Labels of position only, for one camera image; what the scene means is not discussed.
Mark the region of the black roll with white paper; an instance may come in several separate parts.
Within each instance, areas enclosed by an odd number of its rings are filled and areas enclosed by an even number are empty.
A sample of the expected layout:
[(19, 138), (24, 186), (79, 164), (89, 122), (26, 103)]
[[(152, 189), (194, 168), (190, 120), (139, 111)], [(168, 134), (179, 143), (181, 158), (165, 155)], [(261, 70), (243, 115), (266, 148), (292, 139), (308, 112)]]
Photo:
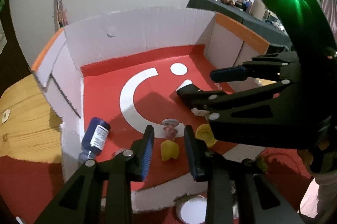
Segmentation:
[(209, 115), (209, 111), (197, 106), (196, 100), (188, 98), (188, 94), (193, 92), (199, 92), (198, 88), (191, 80), (185, 80), (177, 89), (176, 94), (182, 101), (182, 103), (195, 115), (206, 117)]

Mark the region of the yellow plastic cap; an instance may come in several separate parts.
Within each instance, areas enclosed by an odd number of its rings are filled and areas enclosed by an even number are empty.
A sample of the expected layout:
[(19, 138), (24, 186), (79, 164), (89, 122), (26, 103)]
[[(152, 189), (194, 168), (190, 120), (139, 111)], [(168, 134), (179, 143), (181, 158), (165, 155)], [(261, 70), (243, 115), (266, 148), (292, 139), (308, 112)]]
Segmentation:
[(209, 124), (200, 125), (195, 132), (195, 137), (199, 140), (203, 140), (208, 148), (211, 148), (217, 143)]

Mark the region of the pink and yellow toy figure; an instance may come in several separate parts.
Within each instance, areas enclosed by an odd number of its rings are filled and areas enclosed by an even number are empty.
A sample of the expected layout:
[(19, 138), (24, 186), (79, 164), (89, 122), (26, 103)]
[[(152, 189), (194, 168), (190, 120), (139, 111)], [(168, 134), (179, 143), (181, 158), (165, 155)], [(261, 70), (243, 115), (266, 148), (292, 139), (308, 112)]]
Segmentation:
[(176, 119), (165, 119), (162, 121), (162, 125), (166, 137), (165, 141), (160, 145), (162, 161), (177, 159), (179, 156), (179, 145), (175, 142), (175, 138), (178, 134), (177, 126), (179, 125), (179, 121)]

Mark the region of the dark blue bottle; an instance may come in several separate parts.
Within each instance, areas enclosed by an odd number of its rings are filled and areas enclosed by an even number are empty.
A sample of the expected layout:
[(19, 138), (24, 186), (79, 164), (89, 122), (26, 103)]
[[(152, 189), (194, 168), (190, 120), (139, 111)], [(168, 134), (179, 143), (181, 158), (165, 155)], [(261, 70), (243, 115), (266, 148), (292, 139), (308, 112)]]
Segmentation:
[(79, 163), (95, 160), (103, 151), (106, 139), (110, 132), (110, 124), (103, 119), (93, 117), (82, 139), (82, 151), (79, 154)]

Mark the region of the dark green side table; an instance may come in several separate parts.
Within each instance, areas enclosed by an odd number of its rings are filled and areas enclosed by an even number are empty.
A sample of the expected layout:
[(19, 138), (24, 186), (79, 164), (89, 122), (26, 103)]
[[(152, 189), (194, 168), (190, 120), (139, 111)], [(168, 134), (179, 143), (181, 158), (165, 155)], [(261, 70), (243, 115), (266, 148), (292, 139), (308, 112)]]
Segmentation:
[(290, 51), (292, 48), (291, 39), (284, 32), (275, 28), (272, 24), (256, 19), (236, 7), (212, 0), (189, 0), (186, 7), (219, 12), (245, 25), (253, 32), (256, 32), (266, 39), (271, 46), (282, 47), (287, 51)]

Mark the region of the white round lid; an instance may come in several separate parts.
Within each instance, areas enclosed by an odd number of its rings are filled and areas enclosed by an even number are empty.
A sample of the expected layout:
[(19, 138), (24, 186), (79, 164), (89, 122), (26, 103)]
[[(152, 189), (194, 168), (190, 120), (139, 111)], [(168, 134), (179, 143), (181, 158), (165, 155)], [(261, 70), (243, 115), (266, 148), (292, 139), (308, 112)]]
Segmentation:
[(183, 196), (176, 201), (176, 214), (183, 223), (205, 223), (206, 211), (207, 198), (204, 196)]

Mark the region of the red and white cardboard box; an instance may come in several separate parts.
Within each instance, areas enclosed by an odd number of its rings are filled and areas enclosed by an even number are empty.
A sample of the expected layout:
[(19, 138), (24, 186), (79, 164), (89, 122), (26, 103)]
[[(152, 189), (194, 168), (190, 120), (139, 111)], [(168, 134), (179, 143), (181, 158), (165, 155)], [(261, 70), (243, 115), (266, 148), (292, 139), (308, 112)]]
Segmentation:
[(172, 207), (184, 194), (207, 188), (189, 175), (185, 151), (163, 161), (162, 120), (175, 118), (177, 143), (183, 145), (194, 116), (176, 95), (191, 80), (203, 90), (227, 93), (256, 86), (216, 84), (212, 69), (232, 67), (264, 54), (269, 43), (257, 32), (224, 16), (200, 9), (144, 8), (88, 18), (59, 29), (33, 63), (31, 70), (43, 95), (61, 118), (62, 168), (68, 180), (78, 167), (81, 142), (93, 117), (110, 124), (99, 160), (104, 161), (140, 138), (148, 125), (155, 131), (150, 172), (145, 182), (131, 186), (135, 212)]

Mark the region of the wooden table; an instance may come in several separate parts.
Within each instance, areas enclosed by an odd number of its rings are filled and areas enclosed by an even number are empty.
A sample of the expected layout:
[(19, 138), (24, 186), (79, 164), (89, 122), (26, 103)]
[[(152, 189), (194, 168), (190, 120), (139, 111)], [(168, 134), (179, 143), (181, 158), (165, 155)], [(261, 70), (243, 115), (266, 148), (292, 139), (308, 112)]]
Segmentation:
[(12, 159), (60, 163), (61, 118), (54, 112), (29, 75), (1, 96), (1, 156)]

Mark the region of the red woven mat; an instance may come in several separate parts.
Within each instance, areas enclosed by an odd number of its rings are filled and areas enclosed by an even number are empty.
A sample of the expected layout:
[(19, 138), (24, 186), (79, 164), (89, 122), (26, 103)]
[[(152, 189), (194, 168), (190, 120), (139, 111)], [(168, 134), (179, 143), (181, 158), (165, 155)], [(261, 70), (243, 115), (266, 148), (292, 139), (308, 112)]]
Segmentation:
[[(260, 154), (267, 164), (266, 177), (294, 209), (312, 181), (312, 176), (293, 149), (266, 148)], [(14, 216), (34, 223), (63, 186), (60, 164), (28, 162), (1, 157), (1, 196)]]

